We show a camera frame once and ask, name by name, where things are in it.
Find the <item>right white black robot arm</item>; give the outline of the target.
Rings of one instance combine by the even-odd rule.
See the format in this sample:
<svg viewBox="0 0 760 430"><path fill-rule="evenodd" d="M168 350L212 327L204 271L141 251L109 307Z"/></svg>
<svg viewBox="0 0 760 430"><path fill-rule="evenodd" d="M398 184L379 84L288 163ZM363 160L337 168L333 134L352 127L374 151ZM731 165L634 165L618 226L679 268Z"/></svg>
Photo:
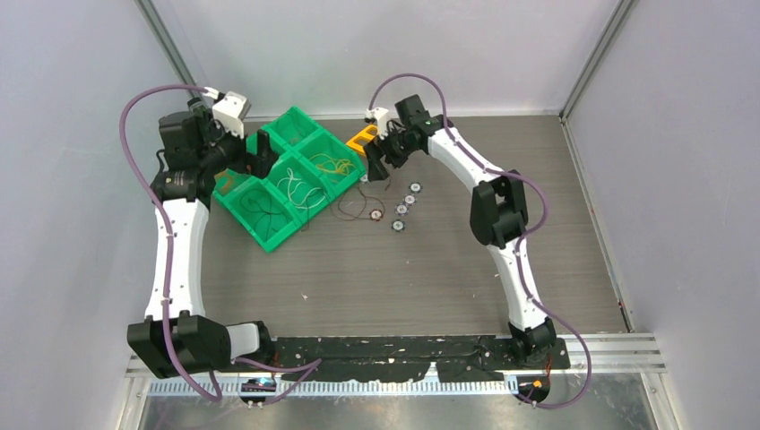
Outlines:
<svg viewBox="0 0 760 430"><path fill-rule="evenodd" d="M417 95L396 103L393 118L383 107L366 110L364 118L376 136L364 145L367 178L385 180L388 168L400 168L416 151L441 162L471 195L470 228L491 254L508 304L507 347L517 365L534 367L557 343L554 323L540 302L529 263L529 213L524 184L516 170L504 172L489 162L442 115L431 116Z"/></svg>

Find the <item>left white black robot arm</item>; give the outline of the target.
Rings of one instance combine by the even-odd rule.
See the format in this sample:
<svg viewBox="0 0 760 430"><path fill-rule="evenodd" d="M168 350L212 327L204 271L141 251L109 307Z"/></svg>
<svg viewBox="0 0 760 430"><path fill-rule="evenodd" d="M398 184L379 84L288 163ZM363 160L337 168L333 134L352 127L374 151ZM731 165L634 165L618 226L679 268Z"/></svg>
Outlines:
<svg viewBox="0 0 760 430"><path fill-rule="evenodd" d="M159 120L160 170L151 182L159 233L154 284L142 322L127 329L127 343L161 379L221 371L240 357L267 369L275 348L265 325L223 325L205 315L201 288L203 237L216 176L231 170L266 177L278 160L265 131L256 152L246 147L243 119L250 104L234 92L206 107L191 99L185 111Z"/></svg>

